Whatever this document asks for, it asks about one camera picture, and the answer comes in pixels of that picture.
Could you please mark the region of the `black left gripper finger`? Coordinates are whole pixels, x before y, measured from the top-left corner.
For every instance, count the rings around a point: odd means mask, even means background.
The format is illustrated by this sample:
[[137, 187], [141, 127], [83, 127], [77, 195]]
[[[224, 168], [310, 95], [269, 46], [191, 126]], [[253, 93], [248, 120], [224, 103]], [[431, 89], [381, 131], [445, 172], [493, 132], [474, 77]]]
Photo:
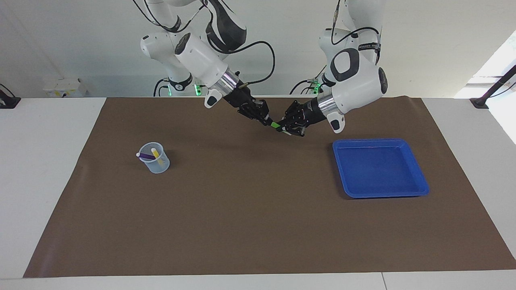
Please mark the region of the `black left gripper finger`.
[[302, 119], [303, 105], [299, 103], [297, 100], [294, 100], [289, 107], [285, 110], [284, 116], [278, 121], [278, 124], [293, 124], [298, 120]]
[[308, 123], [293, 122], [293, 123], [290, 123], [287, 125], [287, 132], [293, 136], [304, 137], [305, 131], [308, 126], [310, 126], [309, 122]]

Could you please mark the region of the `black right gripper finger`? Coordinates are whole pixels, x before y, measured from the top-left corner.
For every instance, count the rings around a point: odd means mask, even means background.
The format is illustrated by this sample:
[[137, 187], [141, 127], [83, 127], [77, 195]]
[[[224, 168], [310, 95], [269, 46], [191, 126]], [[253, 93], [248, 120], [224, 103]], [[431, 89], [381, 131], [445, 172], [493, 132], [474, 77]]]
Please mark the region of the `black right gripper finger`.
[[251, 103], [253, 117], [262, 124], [271, 124], [272, 119], [269, 115], [269, 108], [265, 100], [253, 100]]
[[239, 110], [239, 113], [251, 120], [259, 121], [264, 126], [269, 126], [269, 116], [268, 115], [264, 117], [259, 112], [255, 112], [253, 110], [251, 110], [251, 111]]

